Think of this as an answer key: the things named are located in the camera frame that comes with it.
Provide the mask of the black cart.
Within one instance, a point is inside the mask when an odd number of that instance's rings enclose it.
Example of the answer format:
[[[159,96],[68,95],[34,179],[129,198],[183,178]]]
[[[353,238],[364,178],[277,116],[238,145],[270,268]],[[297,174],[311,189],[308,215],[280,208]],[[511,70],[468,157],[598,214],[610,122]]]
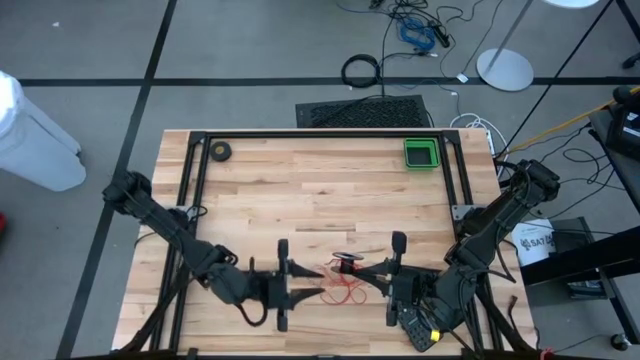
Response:
[[[613,172],[640,213],[640,89],[619,86],[613,103],[589,116],[592,136],[600,143]],[[522,268],[523,280],[535,285],[553,280],[599,280],[623,331],[610,337],[611,346],[625,351],[640,345],[636,322],[613,280],[640,274],[640,225],[594,242],[585,230],[573,232],[587,243]]]

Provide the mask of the white round lamp base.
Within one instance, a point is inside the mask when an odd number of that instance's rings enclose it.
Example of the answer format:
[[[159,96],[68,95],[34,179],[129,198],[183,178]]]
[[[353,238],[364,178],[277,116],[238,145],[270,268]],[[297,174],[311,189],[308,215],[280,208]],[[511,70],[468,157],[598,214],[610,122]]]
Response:
[[[534,70],[529,60],[520,53],[507,48],[513,34],[537,0],[525,0],[525,4],[497,48],[481,53],[476,61],[479,77],[490,87],[506,92],[519,92],[528,88],[534,79]],[[600,0],[539,0],[560,9],[579,10],[597,4]]]

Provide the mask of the black floor grate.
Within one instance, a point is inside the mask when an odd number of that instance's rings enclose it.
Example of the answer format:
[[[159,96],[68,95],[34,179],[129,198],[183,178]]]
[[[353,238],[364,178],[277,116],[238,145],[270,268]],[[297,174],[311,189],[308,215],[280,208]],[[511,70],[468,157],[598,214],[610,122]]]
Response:
[[[420,95],[369,96],[295,105],[298,128],[432,128]]]

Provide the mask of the white trash can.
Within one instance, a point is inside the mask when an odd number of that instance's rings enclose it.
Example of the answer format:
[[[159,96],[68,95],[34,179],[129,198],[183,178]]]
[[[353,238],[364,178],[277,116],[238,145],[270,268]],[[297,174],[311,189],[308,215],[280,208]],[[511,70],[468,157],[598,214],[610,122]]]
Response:
[[[0,169],[54,192],[81,185],[80,144],[0,71]]]

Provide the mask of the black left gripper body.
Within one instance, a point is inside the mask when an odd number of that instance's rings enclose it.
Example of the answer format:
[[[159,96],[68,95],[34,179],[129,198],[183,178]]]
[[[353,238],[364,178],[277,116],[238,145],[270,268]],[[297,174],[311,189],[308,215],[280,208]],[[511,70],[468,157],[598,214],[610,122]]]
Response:
[[[268,311],[276,309],[277,330],[287,331],[287,311],[290,306],[290,294],[287,290],[288,255],[288,240],[280,239],[277,246],[277,270],[257,271],[254,258],[250,259],[248,271],[242,271],[229,263],[215,263],[212,266],[212,292],[223,303],[236,307],[252,327],[261,326],[266,321]],[[261,304],[263,313],[259,320],[249,318],[243,307],[247,300]]]

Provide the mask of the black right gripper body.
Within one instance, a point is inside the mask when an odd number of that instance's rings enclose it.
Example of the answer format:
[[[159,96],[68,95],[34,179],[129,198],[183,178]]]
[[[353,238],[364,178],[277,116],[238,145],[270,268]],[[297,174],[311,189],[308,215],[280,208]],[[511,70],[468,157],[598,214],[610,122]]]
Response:
[[[401,264],[402,255],[407,248],[407,235],[404,232],[393,231],[391,245],[393,254],[387,259],[386,265],[386,324],[396,325],[400,306],[417,307],[427,284],[435,279],[437,271]]]

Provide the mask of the green plastic bin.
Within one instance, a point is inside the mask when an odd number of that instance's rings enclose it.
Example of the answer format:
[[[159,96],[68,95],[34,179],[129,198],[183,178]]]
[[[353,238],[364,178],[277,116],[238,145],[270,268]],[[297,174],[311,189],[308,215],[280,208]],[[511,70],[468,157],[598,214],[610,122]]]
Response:
[[[439,142],[435,138],[406,138],[405,165],[410,170],[431,170],[441,164]]]

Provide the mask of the black tape roll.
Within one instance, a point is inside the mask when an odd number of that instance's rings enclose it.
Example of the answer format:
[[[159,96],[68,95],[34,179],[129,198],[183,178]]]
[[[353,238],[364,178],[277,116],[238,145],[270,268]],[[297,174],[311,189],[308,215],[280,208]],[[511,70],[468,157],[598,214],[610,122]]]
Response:
[[[209,155],[215,162],[225,162],[231,158],[232,148],[230,144],[225,141],[217,141],[211,144]]]

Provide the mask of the black bit set case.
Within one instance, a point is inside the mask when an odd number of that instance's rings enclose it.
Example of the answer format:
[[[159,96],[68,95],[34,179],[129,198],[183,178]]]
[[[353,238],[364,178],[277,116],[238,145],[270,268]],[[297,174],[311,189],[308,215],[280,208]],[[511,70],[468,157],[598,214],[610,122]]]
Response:
[[[426,352],[437,343],[430,340],[430,333],[439,329],[419,307],[404,307],[400,304],[397,320],[418,352]]]

